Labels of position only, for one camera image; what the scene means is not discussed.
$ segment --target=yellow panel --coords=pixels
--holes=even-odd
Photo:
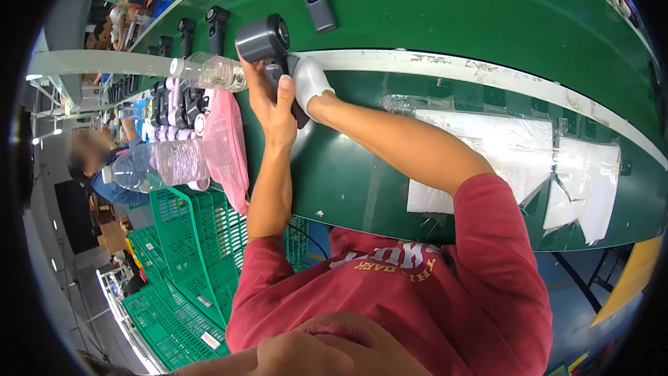
[[[140,262],[139,259],[137,258],[137,255],[134,254],[134,251],[132,250],[132,243],[129,241],[129,238],[126,238],[126,242],[128,243],[128,251],[130,255],[132,255],[132,258],[134,258],[134,262],[137,264],[139,268],[142,268],[143,267],[142,262]]]
[[[614,315],[647,286],[659,256],[659,248],[661,248],[660,236],[635,243],[619,281],[614,285],[613,292],[590,327],[594,327],[599,322],[603,322],[609,316]]]
[[[576,361],[574,361],[573,364],[571,364],[570,366],[568,366],[568,372],[569,372],[569,373],[572,372],[573,369],[575,369],[575,367],[577,367],[577,365],[579,365],[580,363],[582,363],[582,360],[585,360],[585,359],[587,358],[587,356],[589,356],[589,352],[588,352],[588,351],[587,351],[585,354],[581,355]]]

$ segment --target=white bottle cap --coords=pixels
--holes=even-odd
[[[102,182],[105,185],[108,185],[109,183],[113,182],[112,168],[108,165],[102,168]]]
[[[183,72],[183,68],[186,66],[186,61],[183,58],[175,58],[172,60],[172,63],[169,65],[169,73],[173,77],[179,77]]]
[[[208,113],[200,113],[195,117],[194,128],[195,133],[200,137],[205,133],[205,124],[206,119],[208,118]]]

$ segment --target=worker's hair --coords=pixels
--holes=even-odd
[[[72,148],[72,143],[71,140],[73,139],[70,138],[70,148],[68,149],[68,155],[67,155],[67,170],[70,172],[70,177],[72,180],[74,180],[76,183],[79,183],[79,185],[86,189],[89,193],[97,194],[99,195],[93,186],[90,184],[90,179],[88,176],[83,172],[83,169],[86,168],[85,166],[85,160],[81,156],[81,154],[76,151],[76,149]]]
[[[106,21],[96,24],[95,29],[93,29],[93,36],[95,37],[96,41],[100,40],[100,34],[102,33],[102,31],[104,31],[105,22]]]

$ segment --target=blue shirt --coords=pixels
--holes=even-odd
[[[130,140],[128,145],[129,148],[133,148],[141,143],[142,140],[140,138],[135,138]],[[113,202],[114,204],[130,205],[130,204],[147,204],[150,202],[148,194],[143,194],[138,191],[132,191],[126,188],[122,188],[114,181],[112,183],[104,183],[102,180],[101,171],[98,171],[97,174],[93,176],[93,178],[90,181],[90,186],[92,186],[93,189],[95,189],[97,194],[104,197],[109,202]]]

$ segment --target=white glove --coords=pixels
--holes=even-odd
[[[301,57],[299,59],[295,66],[295,76],[293,78],[295,80],[296,102],[304,110],[304,113],[315,121],[307,111],[309,101],[313,96],[322,96],[326,90],[334,93],[334,89],[329,85],[325,72],[311,57]]]

